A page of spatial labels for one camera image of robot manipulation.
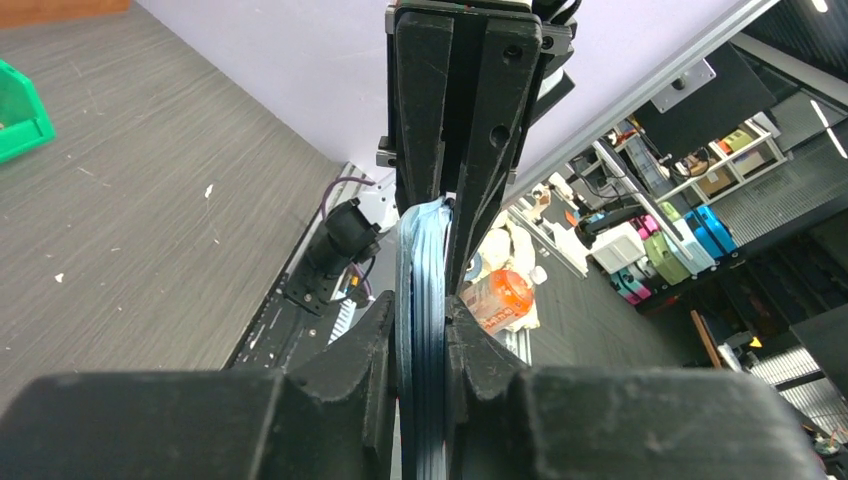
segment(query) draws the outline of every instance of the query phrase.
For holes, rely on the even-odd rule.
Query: white panel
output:
[[[530,132],[520,171],[585,135],[727,18],[773,1],[583,2],[566,66],[577,87]],[[374,160],[386,133],[385,0],[139,3],[329,158],[385,175]]]

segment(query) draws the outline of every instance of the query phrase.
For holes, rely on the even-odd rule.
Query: green bin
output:
[[[55,137],[32,82],[0,60],[0,163]]]

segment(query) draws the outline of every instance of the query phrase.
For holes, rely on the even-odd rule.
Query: orange wooden object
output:
[[[0,0],[0,28],[125,12],[130,0]]]

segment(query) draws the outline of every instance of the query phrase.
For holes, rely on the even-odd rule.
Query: bottle cap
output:
[[[534,285],[541,285],[548,279],[548,272],[546,272],[544,268],[536,265],[532,270],[530,270],[528,276]]]

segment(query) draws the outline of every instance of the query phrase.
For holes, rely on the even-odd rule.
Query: white container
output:
[[[596,237],[592,256],[607,273],[615,273],[644,257],[645,245],[633,225],[622,223]]]

